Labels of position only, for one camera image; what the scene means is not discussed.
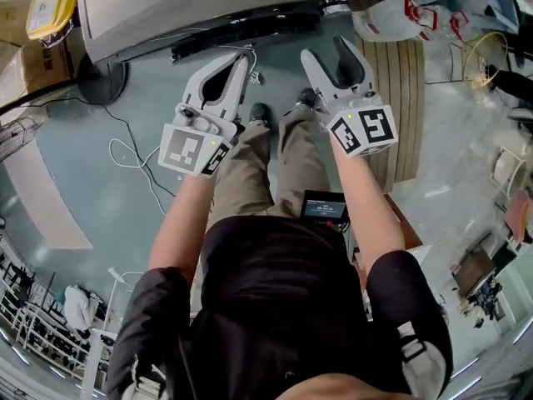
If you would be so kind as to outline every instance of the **white cloth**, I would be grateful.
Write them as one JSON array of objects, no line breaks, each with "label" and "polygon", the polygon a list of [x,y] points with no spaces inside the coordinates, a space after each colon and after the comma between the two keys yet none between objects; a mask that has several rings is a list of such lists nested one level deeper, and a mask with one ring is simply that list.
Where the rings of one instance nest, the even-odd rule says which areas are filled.
[{"label": "white cloth", "polygon": [[65,290],[65,306],[63,313],[71,328],[85,331],[92,325],[97,313],[98,302],[75,286],[68,286]]}]

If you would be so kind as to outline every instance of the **black sleeve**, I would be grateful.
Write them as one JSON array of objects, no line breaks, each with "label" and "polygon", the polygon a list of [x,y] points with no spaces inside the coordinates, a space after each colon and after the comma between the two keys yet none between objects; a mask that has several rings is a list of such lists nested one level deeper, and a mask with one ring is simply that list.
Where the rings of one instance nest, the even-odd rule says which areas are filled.
[{"label": "black sleeve", "polygon": [[107,395],[120,399],[137,375],[160,366],[165,351],[177,350],[178,333],[189,326],[189,286],[175,268],[145,273],[135,285],[122,328],[113,348],[107,373]]},{"label": "black sleeve", "polygon": [[390,252],[371,268],[366,285],[374,321],[389,328],[411,322],[417,337],[432,343],[446,360],[446,381],[453,368],[448,327],[415,257]]}]

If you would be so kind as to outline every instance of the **black t-shirt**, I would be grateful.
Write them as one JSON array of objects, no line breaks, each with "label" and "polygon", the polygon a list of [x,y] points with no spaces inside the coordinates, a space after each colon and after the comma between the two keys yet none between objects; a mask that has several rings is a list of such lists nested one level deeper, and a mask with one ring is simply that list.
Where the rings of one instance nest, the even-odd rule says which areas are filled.
[{"label": "black t-shirt", "polygon": [[451,372],[446,324],[417,261],[392,252],[372,267],[364,313],[344,238],[280,217],[231,217],[207,233],[202,310],[189,327],[189,292],[174,268],[135,286],[107,379],[120,398],[137,374],[161,367],[171,398],[270,399],[324,373],[409,393],[397,328],[412,322]]}]

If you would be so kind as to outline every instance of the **person's left arm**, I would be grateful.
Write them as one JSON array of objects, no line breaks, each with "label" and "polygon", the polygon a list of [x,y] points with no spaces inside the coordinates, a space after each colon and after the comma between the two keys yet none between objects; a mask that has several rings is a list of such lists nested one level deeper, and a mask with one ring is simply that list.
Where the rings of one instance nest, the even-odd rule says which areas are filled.
[{"label": "person's left arm", "polygon": [[202,250],[215,180],[186,177],[152,246],[148,272],[135,285],[118,334],[107,393],[122,397],[136,377],[159,367],[187,330],[190,286]]}]

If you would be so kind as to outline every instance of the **white marker cube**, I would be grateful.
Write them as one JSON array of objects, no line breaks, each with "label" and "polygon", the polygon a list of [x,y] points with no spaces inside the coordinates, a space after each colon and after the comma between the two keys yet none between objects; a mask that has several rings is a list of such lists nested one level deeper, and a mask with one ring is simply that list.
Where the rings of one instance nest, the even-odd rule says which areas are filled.
[{"label": "white marker cube", "polygon": [[348,157],[378,153],[398,142],[391,106],[340,111],[327,125]]},{"label": "white marker cube", "polygon": [[210,178],[231,149],[219,135],[165,124],[157,162],[181,173]]}]

